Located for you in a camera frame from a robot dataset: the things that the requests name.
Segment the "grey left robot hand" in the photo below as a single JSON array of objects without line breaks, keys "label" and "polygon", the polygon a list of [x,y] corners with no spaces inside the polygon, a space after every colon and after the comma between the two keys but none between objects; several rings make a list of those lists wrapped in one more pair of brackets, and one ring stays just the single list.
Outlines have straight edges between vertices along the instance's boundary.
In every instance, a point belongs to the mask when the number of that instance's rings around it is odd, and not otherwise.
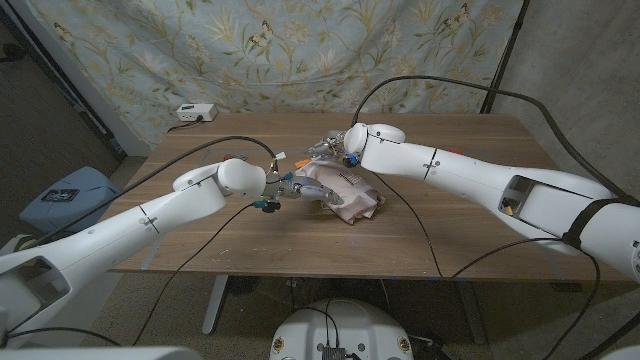
[{"label": "grey left robot hand", "polygon": [[279,197],[302,198],[303,200],[318,200],[332,205],[344,204],[344,200],[337,192],[322,185],[317,179],[297,176],[291,172],[282,176],[269,175],[262,195],[273,199]]}]

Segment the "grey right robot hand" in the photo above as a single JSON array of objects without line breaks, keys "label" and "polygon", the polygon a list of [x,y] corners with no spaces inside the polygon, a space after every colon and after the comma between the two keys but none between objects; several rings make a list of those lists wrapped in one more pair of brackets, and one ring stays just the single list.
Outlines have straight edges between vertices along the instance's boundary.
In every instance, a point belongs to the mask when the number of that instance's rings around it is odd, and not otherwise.
[{"label": "grey right robot hand", "polygon": [[359,164],[359,158],[347,152],[344,147],[346,132],[330,130],[316,144],[306,151],[312,158],[326,158],[341,162],[346,167],[354,167]]}]

